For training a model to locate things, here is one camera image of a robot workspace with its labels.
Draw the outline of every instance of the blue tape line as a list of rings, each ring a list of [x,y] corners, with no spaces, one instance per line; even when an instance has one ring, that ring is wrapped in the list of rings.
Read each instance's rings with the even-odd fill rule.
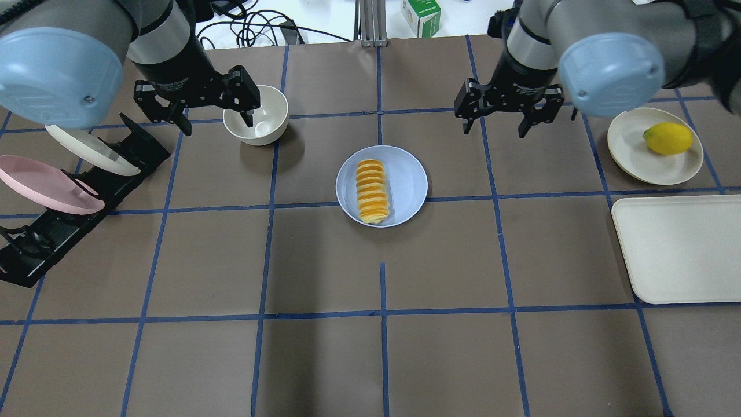
[[[459,307],[453,309],[395,309],[386,315],[446,315],[446,314],[492,314],[510,312],[509,307]]]
[[[157,270],[157,261],[159,260],[159,251],[162,248],[162,238],[165,235],[165,225],[167,224],[167,212],[170,208],[170,198],[173,195],[173,185],[175,183],[175,173],[178,168],[178,160],[180,158],[180,148],[182,147],[183,133],[180,132],[178,135],[178,143],[175,147],[175,154],[173,155],[173,167],[170,170],[170,182],[167,184],[167,195],[165,196],[165,207],[162,212],[162,221],[159,225],[159,233],[157,235],[157,244],[154,247],[154,256],[152,258],[152,267],[149,272],[149,280],[147,281],[147,289],[144,292],[144,302],[142,303],[142,313],[139,315],[139,326],[136,329],[136,340],[134,341],[134,349],[131,354],[131,363],[129,365],[129,373],[126,377],[126,387],[124,389],[124,400],[121,405],[121,417],[126,416],[126,411],[129,405],[129,395],[131,394],[131,384],[133,382],[134,371],[136,370],[136,360],[139,357],[139,346],[142,342],[142,332],[144,331],[145,318],[147,317],[147,309],[149,308],[149,299],[152,295],[152,285],[154,284],[154,276]]]
[[[223,123],[224,119],[203,119],[203,120],[191,120],[194,125],[201,125],[203,123]]]
[[[607,178],[605,177],[605,170],[602,168],[602,162],[599,161],[599,153],[597,152],[597,144],[594,142],[594,135],[592,129],[589,126],[589,119],[582,113],[582,121],[584,122],[584,129],[587,131],[587,138],[589,139],[589,146],[592,148],[592,157],[594,157],[594,164],[597,166],[597,172],[599,173],[599,181],[602,182],[602,191],[607,198],[607,204],[612,209],[612,196],[610,195],[610,187],[607,184]]]
[[[115,324],[115,323],[138,323],[138,317],[110,317],[110,318],[40,318],[32,320],[31,324]]]
[[[0,214],[0,219],[35,219],[40,214],[27,213],[27,214]]]
[[[7,123],[10,121],[10,116],[13,115],[12,111],[8,111],[5,115],[5,120],[3,120],[2,127],[0,127],[0,136],[2,136],[3,132],[5,132],[5,128],[7,127]]]
[[[698,97],[682,97],[682,101],[684,102],[697,102],[697,101],[708,101],[708,100],[715,100],[715,97],[713,96],[698,96]]]
[[[517,312],[580,312],[594,310],[625,310],[635,309],[633,303],[622,304],[581,304],[571,306],[524,306],[516,307]]]
[[[151,126],[169,126],[170,123],[167,122],[159,122],[159,123],[153,123],[153,122],[144,122],[144,123],[137,123],[137,125],[143,127],[143,128],[149,128]],[[95,129],[118,129],[118,128],[126,128],[127,126],[123,123],[114,123],[112,125],[96,125],[93,126],[93,130]]]
[[[285,94],[285,78],[288,73],[288,45],[285,45],[283,50],[283,71],[280,76],[280,91]]]
[[[622,191],[610,191],[611,195],[633,195],[633,194],[682,194],[682,193],[694,193],[694,192],[712,192],[718,191],[715,187],[698,187],[698,188],[667,188],[665,190],[652,189],[652,190],[622,190]]]
[[[508,200],[513,198],[589,197],[602,195],[604,195],[602,191],[567,191],[557,193],[503,194],[496,198],[500,200]]]
[[[349,312],[276,313],[265,314],[265,320],[315,320],[317,318],[367,317],[382,315],[379,310],[355,310]]]
[[[741,302],[738,301],[724,301],[720,303],[682,303],[682,304],[647,304],[641,303],[643,309],[676,309],[683,307],[738,307],[741,306]]]
[[[426,203],[438,203],[442,201],[477,201],[477,200],[491,200],[491,195],[466,195],[460,197],[427,197],[425,198]]]
[[[349,113],[320,113],[320,114],[291,114],[289,119],[317,119],[322,117],[349,117],[349,116],[367,116],[375,114],[374,111],[352,111]]]
[[[77,158],[77,166],[75,167],[75,174],[79,174],[81,168],[82,168],[82,158]]]
[[[115,215],[115,216],[128,216],[130,214],[162,214],[165,210],[161,208],[141,208],[141,209],[131,209],[131,210],[114,210],[109,214]]]
[[[45,128],[30,128],[30,129],[7,129],[4,134],[27,134],[35,132],[45,132]]]
[[[466,45],[468,46],[468,58],[471,61],[471,71],[474,76],[476,72],[476,62],[473,59],[473,48],[471,47],[470,36],[465,37]],[[522,396],[522,411],[525,417],[530,417],[530,404],[528,401],[528,389],[525,385],[525,369],[522,365],[522,352],[519,347],[519,331],[517,330],[517,317],[515,316],[514,308],[514,294],[512,292],[512,282],[510,279],[509,262],[507,259],[507,249],[505,245],[505,236],[502,230],[502,217],[499,209],[499,198],[496,192],[496,183],[494,182],[494,171],[491,166],[491,155],[489,154],[489,139],[486,133],[486,121],[481,118],[481,133],[484,143],[484,155],[486,157],[486,169],[489,175],[489,185],[491,186],[492,201],[494,202],[494,217],[496,219],[496,232],[499,238],[499,251],[502,255],[502,269],[505,275],[505,286],[507,288],[507,304],[508,311],[510,311],[510,324],[512,327],[512,339],[514,343],[514,354],[517,364],[517,377],[519,379],[519,391]]]
[[[741,306],[741,302],[727,301],[721,303],[680,303],[680,304],[646,304],[641,303],[643,309],[681,309],[681,308],[713,308],[723,306]],[[618,304],[571,304],[557,306],[517,306],[515,312],[578,312],[594,310],[624,310],[635,309],[634,303]],[[512,309],[507,306],[501,307],[457,307],[441,309],[386,309],[386,310],[351,310],[341,312],[314,312],[314,313],[273,313],[262,316],[265,320],[315,320],[322,318],[348,318],[368,316],[392,316],[392,315],[465,315],[465,314],[502,314],[509,313]],[[259,320],[260,314],[239,315],[186,315],[186,316],[159,316],[146,317],[145,323],[180,323],[199,321],[252,321]],[[30,321],[31,325],[56,325],[56,324],[117,324],[138,323],[137,317],[113,317],[113,318],[41,318]],[[26,320],[3,320],[0,326],[22,326]]]
[[[10,363],[10,369],[7,371],[7,377],[5,378],[5,385],[2,388],[2,394],[0,394],[0,413],[2,413],[2,407],[5,405],[5,399],[7,398],[7,392],[10,389],[10,383],[13,381],[13,374],[16,372],[16,366],[18,365],[18,359],[21,357],[21,351],[23,350],[23,343],[26,341],[26,334],[28,333],[28,327],[33,317],[33,310],[36,309],[36,302],[39,301],[39,295],[41,294],[41,287],[44,285],[44,279],[46,276],[41,277],[39,283],[36,284],[36,292],[33,293],[33,299],[31,305],[28,307],[28,313],[26,314],[25,324],[21,331],[21,337],[18,339],[18,346],[16,346],[16,353],[13,355],[13,362]]]
[[[276,204],[276,209],[301,209],[304,207],[331,207],[339,206],[338,201],[320,201],[317,203],[283,203]]]
[[[685,99],[682,97],[682,93],[679,92],[679,88],[676,89],[677,91],[677,97],[679,97],[679,105],[682,106],[682,111],[685,114],[685,117],[687,118],[687,124],[690,125],[692,130],[697,132],[697,128],[694,125],[694,122],[692,121],[692,116],[690,116],[689,110],[687,110],[687,105],[685,104]],[[710,171],[710,175],[713,177],[713,181],[715,182],[715,186],[718,188],[718,192],[721,194],[725,194],[725,188],[723,188],[723,185],[720,183],[720,178],[718,177],[718,173],[715,171],[715,167],[713,167],[712,161],[710,161],[710,155],[708,155],[708,149],[703,146],[702,152],[705,154],[705,163],[708,164],[708,170]]]
[[[376,97],[376,109],[378,111],[378,144],[383,145],[383,122],[381,121],[382,111],[382,96],[381,96],[381,47],[376,48],[376,87],[378,89],[378,95]]]
[[[679,99],[676,97],[660,97],[656,99],[650,99],[648,102],[650,103],[664,103],[664,102],[678,102]]]
[[[409,113],[443,113],[446,111],[454,111],[452,107],[444,108],[414,108],[407,110],[384,110],[383,114],[409,114]]]
[[[386,262],[381,262],[381,361],[383,366],[383,417],[389,417],[388,401],[388,315],[386,314]]]
[[[266,204],[256,204],[254,206],[211,206],[211,207],[182,207],[170,208],[170,213],[192,213],[195,211],[237,211],[237,210],[262,210],[269,209]]]
[[[283,73],[281,75],[280,90],[285,93],[285,79],[288,73],[288,45],[285,46],[283,54]],[[268,275],[270,271],[270,250],[273,245],[273,220],[275,218],[276,181],[278,177],[278,155],[280,152],[280,141],[276,142],[273,149],[273,170],[270,173],[270,214],[268,215],[268,236],[265,239],[265,260],[262,265],[262,288],[260,289],[260,319],[257,322],[257,336],[255,340],[255,361],[252,374],[252,410],[250,415],[255,416],[257,410],[257,387],[260,379],[260,359],[262,357],[262,332],[265,326],[265,302],[268,293]]]
[[[654,354],[654,345],[651,343],[651,335],[648,334],[648,325],[643,315],[643,308],[638,296],[633,294],[635,300],[636,311],[638,312],[638,321],[641,323],[641,332],[643,332],[643,339],[646,343],[646,349],[648,350],[648,360],[651,362],[651,369],[654,371],[654,379],[656,380],[657,390],[659,391],[659,398],[661,399],[661,405],[664,407],[664,416],[672,417],[674,414],[669,408],[669,400],[666,398],[666,391],[664,391],[664,383],[661,379],[661,372],[659,372],[659,364]]]
[[[471,37],[465,36],[465,45],[468,48],[468,58],[471,60],[471,73],[475,79],[479,79],[479,73],[476,71],[476,60],[473,57],[473,47],[471,46]]]
[[[607,184],[607,180],[605,178],[605,171],[602,169],[602,163],[599,161],[599,155],[597,153],[597,146],[594,142],[594,135],[592,134],[591,126],[589,125],[589,120],[587,119],[586,115],[582,115],[582,120],[584,121],[584,128],[587,131],[587,138],[589,138],[589,145],[592,147],[592,154],[594,155],[594,163],[597,164],[597,171],[599,172],[599,179],[602,181],[602,187],[605,191],[605,199],[607,200],[608,209],[612,209],[613,201],[612,196],[610,193],[610,189]],[[636,311],[638,311],[638,318],[641,323],[641,329],[643,332],[643,340],[646,345],[646,350],[648,351],[648,359],[651,362],[651,369],[654,373],[654,380],[656,381],[657,389],[659,391],[659,398],[661,399],[661,404],[664,408],[664,414],[666,416],[671,416],[671,410],[669,409],[669,403],[666,398],[666,392],[664,391],[664,384],[661,380],[661,374],[659,372],[659,367],[656,362],[656,356],[654,355],[654,347],[651,345],[651,336],[648,334],[648,327],[646,326],[645,319],[643,317],[643,311],[641,310],[641,304],[638,300],[638,297],[633,294],[633,300],[634,300],[634,308]]]
[[[249,321],[259,320],[257,314],[238,315],[187,315],[180,317],[147,317],[147,323],[194,323],[200,321]]]

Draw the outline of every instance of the white bowl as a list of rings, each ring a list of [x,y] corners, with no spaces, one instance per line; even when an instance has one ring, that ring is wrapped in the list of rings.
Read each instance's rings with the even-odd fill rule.
[[[661,122],[687,126],[692,146],[677,155],[660,155],[648,148],[643,132]],[[656,185],[684,183],[702,167],[703,152],[697,133],[684,120],[657,108],[639,107],[618,114],[607,133],[610,155],[623,171],[638,180]]]
[[[247,127],[238,111],[224,110],[224,126],[244,143],[262,146],[273,143],[288,126],[288,101],[283,93],[269,85],[258,85],[260,107],[255,110],[253,127]]]
[[[390,214],[381,223],[368,224],[360,220],[355,170],[362,160],[383,162],[386,172]],[[337,173],[335,192],[345,213],[356,222],[370,227],[391,227],[409,220],[425,202],[428,191],[427,173],[417,158],[395,146],[377,145],[361,149],[342,164]]]

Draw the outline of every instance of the cardboard box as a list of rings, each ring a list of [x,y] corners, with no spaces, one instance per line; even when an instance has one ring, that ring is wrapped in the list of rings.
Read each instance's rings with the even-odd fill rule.
[[[435,0],[402,0],[402,15],[418,38],[431,38],[437,33],[440,14]]]

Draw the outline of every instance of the yellow lemon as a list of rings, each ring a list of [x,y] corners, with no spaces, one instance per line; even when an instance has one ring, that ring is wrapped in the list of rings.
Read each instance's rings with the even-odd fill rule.
[[[685,125],[672,122],[653,125],[643,132],[648,148],[661,155],[676,155],[692,146],[692,131]]]

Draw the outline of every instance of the pink plate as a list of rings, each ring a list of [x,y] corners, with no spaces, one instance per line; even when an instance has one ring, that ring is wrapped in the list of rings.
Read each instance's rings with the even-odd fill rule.
[[[92,214],[105,207],[103,200],[86,193],[62,171],[28,158],[1,156],[0,180],[23,197],[52,210]]]

